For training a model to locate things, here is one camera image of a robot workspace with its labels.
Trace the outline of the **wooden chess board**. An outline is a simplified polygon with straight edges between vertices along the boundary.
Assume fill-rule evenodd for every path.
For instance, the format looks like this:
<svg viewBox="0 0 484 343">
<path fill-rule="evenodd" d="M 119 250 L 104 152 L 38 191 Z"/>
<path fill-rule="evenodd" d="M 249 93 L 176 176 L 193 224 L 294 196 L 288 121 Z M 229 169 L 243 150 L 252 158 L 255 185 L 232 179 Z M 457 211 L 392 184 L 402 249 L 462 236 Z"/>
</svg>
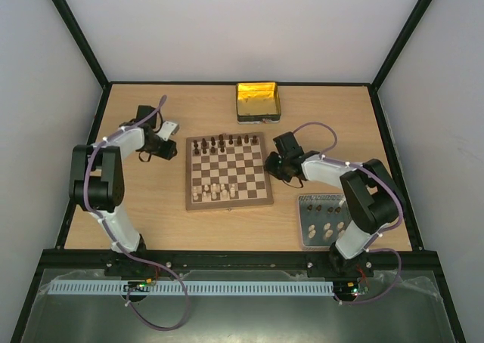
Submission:
<svg viewBox="0 0 484 343">
<path fill-rule="evenodd" d="M 265 135 L 258 131 L 186 139 L 185 208 L 189 212 L 272 205 L 265 171 Z"/>
</svg>

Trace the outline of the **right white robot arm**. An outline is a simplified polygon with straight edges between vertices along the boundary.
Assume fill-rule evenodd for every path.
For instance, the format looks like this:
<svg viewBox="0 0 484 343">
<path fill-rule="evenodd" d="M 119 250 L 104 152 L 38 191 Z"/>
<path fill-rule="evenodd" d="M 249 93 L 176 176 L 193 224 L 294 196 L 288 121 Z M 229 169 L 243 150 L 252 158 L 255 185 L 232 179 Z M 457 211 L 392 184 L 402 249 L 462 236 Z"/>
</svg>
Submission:
<svg viewBox="0 0 484 343">
<path fill-rule="evenodd" d="M 291 131 L 273 141 L 276 151 L 264 164 L 272 177 L 283 182 L 294 178 L 321 182 L 343 192 L 351 220 L 346 232 L 330 246 L 330 268 L 336 275 L 348 275 L 377 238 L 404 222 L 402 194 L 380 160 L 344 162 L 322 152 L 306 153 Z"/>
</svg>

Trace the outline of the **gold tin box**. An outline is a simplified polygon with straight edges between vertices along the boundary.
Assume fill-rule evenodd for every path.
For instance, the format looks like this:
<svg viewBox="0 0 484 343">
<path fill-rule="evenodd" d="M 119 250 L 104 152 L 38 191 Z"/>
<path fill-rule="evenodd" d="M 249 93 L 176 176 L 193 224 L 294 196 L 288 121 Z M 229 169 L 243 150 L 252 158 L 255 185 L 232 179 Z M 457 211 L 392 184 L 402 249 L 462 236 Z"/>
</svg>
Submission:
<svg viewBox="0 0 484 343">
<path fill-rule="evenodd" d="M 276 82 L 237 83 L 235 105 L 239 124 L 278 123 L 281 120 Z"/>
</svg>

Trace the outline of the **silver metal tray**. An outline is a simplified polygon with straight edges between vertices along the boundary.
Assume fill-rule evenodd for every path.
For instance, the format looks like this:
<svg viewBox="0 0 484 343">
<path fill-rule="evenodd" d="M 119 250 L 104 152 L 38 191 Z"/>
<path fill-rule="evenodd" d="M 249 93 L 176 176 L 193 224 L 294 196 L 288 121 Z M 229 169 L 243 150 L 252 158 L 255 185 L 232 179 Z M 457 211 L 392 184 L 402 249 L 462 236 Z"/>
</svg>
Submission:
<svg viewBox="0 0 484 343">
<path fill-rule="evenodd" d="M 308 205 L 313 205 L 313 210 L 308 211 Z M 318 205 L 322 205 L 322 210 L 317 212 Z M 328 208 L 334 207 L 332 213 L 328 213 Z M 341 213 L 336 213 L 336 208 L 342 207 Z M 345 224 L 345 230 L 349 226 L 351 217 L 346 204 L 346 198 L 342 193 L 320 193 L 303 194 L 297 198 L 297 211 L 299 217 L 300 245 L 306 251 L 328 250 L 332 243 L 337 241 L 340 222 Z M 333 230 L 333 235 L 328 241 L 324 241 L 324 225 L 329 223 Z M 316 235 L 313 239 L 308 238 L 309 226 L 314 224 Z"/>
</svg>

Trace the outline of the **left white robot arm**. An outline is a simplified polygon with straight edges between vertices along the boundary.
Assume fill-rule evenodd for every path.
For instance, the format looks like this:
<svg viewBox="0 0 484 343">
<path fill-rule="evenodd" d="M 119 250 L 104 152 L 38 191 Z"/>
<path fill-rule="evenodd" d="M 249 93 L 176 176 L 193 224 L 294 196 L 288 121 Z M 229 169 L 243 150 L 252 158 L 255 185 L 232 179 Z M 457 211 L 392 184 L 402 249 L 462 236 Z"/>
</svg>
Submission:
<svg viewBox="0 0 484 343">
<path fill-rule="evenodd" d="M 171 136 L 178 130 L 177 122 L 163 119 L 160 107 L 141 105 L 137 116 L 120 124 L 111 135 L 73 148 L 70 200 L 97 220 L 114 252 L 132 254 L 145 249 L 144 239 L 123 204 L 123 160 L 133 153 L 146 153 L 142 162 L 149 162 L 153 156 L 171 160 L 177 155 Z"/>
</svg>

